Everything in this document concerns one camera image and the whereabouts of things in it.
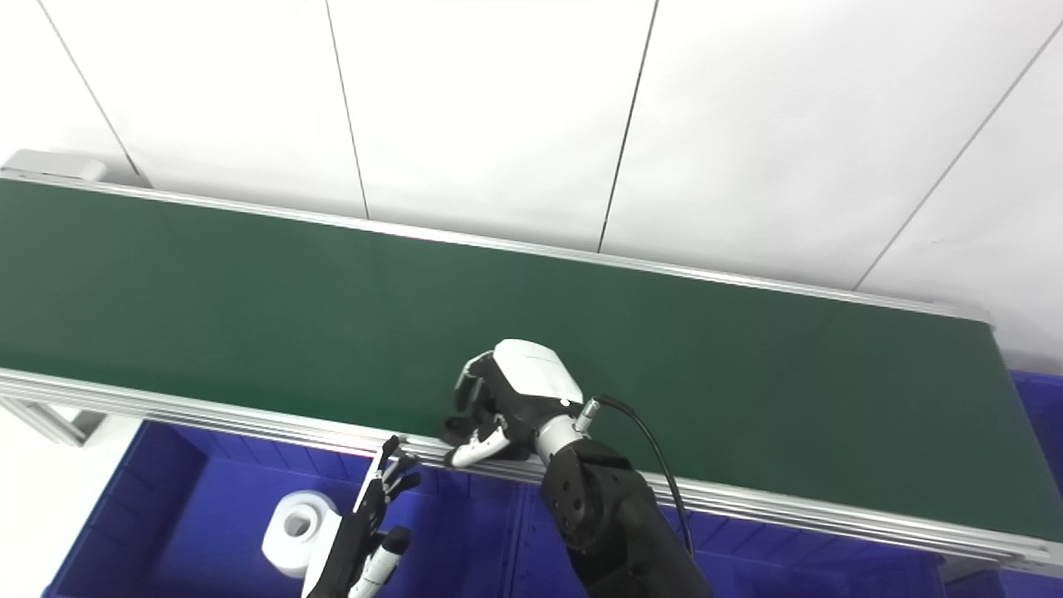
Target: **white wall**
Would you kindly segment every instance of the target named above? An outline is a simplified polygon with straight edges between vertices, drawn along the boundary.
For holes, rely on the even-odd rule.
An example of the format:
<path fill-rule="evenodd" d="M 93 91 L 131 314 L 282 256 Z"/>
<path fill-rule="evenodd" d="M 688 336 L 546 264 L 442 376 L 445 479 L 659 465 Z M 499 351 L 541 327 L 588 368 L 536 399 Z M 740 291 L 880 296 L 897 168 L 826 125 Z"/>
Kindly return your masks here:
<path fill-rule="evenodd" d="M 1063 373 L 1063 35 L 860 289 L 977 303 L 1013 368 Z"/>
<path fill-rule="evenodd" d="M 88 87 L 4 0 L 0 152 L 981 306 L 1063 370 L 1060 41 L 1007 96 L 1063 0 L 660 0 L 619 172 L 652 0 L 41 3 Z"/>
<path fill-rule="evenodd" d="M 138 178 L 34 0 L 0 2 L 0 163 L 19 149 L 67 151 L 107 165 L 114 182 Z"/>

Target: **green conveyor belt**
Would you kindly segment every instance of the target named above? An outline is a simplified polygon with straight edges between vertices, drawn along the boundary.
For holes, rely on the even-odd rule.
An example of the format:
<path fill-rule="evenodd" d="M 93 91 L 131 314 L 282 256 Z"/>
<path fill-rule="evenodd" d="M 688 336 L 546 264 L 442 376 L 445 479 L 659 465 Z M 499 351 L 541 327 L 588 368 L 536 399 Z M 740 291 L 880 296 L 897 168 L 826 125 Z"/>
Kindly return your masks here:
<path fill-rule="evenodd" d="M 985 324 L 0 180 L 2 368 L 435 435 L 505 338 L 677 475 L 1063 541 Z"/>

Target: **black cable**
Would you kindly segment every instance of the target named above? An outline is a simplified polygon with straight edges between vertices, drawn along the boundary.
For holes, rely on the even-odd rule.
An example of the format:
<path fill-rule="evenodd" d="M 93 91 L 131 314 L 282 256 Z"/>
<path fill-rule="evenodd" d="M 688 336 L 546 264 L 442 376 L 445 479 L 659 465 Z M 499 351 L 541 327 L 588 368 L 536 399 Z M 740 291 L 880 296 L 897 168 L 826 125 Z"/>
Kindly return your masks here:
<path fill-rule="evenodd" d="M 694 556 L 694 540 L 690 535 L 690 524 L 687 522 L 687 509 L 682 506 L 682 496 L 679 494 L 679 486 L 675 483 L 675 476 L 672 475 L 672 471 L 669 469 L 668 463 L 664 461 L 664 454 L 661 452 L 660 445 L 657 444 L 657 439 L 654 439 L 653 432 L 649 428 L 642 422 L 642 418 L 635 413 L 635 410 L 630 408 L 624 401 L 620 399 L 614 399 L 609 395 L 600 395 L 594 397 L 594 399 L 604 405 L 611 407 L 612 409 L 623 413 L 624 415 L 630 417 L 640 429 L 642 433 L 646 435 L 646 440 L 649 441 L 649 446 L 653 447 L 654 454 L 657 455 L 657 461 L 661 464 L 661 472 L 664 474 L 664 479 L 668 480 L 668 488 L 672 490 L 672 499 L 675 500 L 675 510 L 679 515 L 679 527 L 682 528 L 682 541 L 687 546 L 687 552 L 690 556 Z"/>

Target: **blue plastic crate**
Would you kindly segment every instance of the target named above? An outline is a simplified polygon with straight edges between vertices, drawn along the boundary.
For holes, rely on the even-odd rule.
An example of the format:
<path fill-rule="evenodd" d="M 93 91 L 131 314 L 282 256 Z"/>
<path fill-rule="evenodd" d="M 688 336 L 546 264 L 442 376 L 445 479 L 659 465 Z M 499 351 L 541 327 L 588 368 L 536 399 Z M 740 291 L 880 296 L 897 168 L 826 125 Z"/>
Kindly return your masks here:
<path fill-rule="evenodd" d="M 1063 494 L 1063 378 L 1029 372 L 1012 372 L 1018 396 L 1033 425 L 1048 467 Z"/>
<path fill-rule="evenodd" d="M 317 490 L 348 510 L 368 464 L 146 423 L 46 596 L 298 598 L 301 581 L 260 551 L 273 508 Z M 414 542 L 382 598 L 584 595 L 537 486 L 422 474 L 388 510 L 385 526 L 408 526 Z M 945 598 L 932 554 L 704 514 L 690 523 L 720 598 Z"/>
<path fill-rule="evenodd" d="M 299 490 L 350 510 L 369 460 L 146 423 L 47 598 L 298 598 L 302 580 L 261 554 L 277 500 Z M 388 509 L 415 542 L 382 598 L 491 597 L 507 585 L 517 484 L 422 468 Z"/>

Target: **toilet paper roll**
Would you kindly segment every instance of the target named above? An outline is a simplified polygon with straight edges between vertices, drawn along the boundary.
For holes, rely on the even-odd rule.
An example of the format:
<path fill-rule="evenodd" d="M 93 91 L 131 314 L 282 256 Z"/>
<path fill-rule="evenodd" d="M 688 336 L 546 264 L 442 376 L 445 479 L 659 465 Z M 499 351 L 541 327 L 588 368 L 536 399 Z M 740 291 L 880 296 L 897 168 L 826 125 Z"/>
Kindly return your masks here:
<path fill-rule="evenodd" d="M 335 511 L 332 499 L 319 492 L 300 491 L 282 498 L 263 536 L 266 560 L 288 577 L 305 577 L 321 524 Z"/>

